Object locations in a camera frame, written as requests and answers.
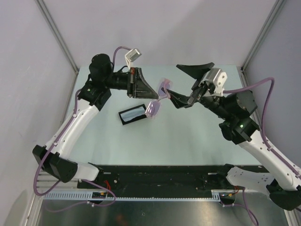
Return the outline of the black glasses case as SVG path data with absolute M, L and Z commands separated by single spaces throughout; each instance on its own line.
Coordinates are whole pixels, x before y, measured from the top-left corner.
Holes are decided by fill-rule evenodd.
M 127 125 L 142 119 L 147 118 L 145 104 L 137 105 L 135 107 L 126 109 L 124 111 L 118 112 L 119 118 L 122 125 Z

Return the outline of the pink purple sunglasses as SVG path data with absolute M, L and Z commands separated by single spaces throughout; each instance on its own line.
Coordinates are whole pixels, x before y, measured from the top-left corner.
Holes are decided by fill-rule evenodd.
M 145 110 L 146 117 L 154 118 L 160 110 L 161 101 L 164 99 L 171 98 L 170 94 L 167 91 L 168 89 L 170 89 L 171 85 L 172 85 L 171 81 L 166 78 L 164 78 L 160 82 L 160 84 L 158 86 L 158 91 L 157 91 L 158 99 L 153 99 L 149 102 L 149 104 Z

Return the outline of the light blue cleaning cloth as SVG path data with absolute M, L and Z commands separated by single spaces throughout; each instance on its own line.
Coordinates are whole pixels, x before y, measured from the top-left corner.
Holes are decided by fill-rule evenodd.
M 145 109 L 143 106 L 125 111 L 120 114 L 124 123 L 129 123 L 146 118 Z

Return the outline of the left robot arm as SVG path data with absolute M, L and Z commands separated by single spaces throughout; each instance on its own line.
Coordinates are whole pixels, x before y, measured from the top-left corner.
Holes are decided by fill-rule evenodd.
M 113 62 L 107 54 L 95 55 L 89 65 L 84 86 L 75 94 L 73 112 L 56 134 L 44 145 L 35 146 L 32 153 L 41 169 L 67 183 L 72 179 L 85 179 L 93 188 L 103 185 L 104 177 L 90 163 L 69 159 L 71 151 L 85 127 L 101 111 L 111 96 L 111 89 L 125 90 L 128 97 L 157 99 L 157 92 L 146 82 L 141 68 L 133 67 L 140 54 L 133 49 L 125 55 L 127 72 L 114 72 Z

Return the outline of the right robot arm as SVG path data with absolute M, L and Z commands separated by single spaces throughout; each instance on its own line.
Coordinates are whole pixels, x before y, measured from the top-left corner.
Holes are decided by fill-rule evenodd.
M 222 189 L 231 185 L 250 188 L 268 196 L 284 210 L 295 210 L 301 205 L 301 169 L 289 160 L 266 137 L 264 125 L 251 115 L 257 109 L 252 86 L 226 90 L 227 74 L 213 63 L 205 65 L 177 65 L 195 80 L 189 96 L 167 89 L 167 95 L 178 109 L 200 103 L 222 119 L 219 127 L 223 137 L 249 152 L 267 173 L 246 171 L 226 165 L 217 177 Z

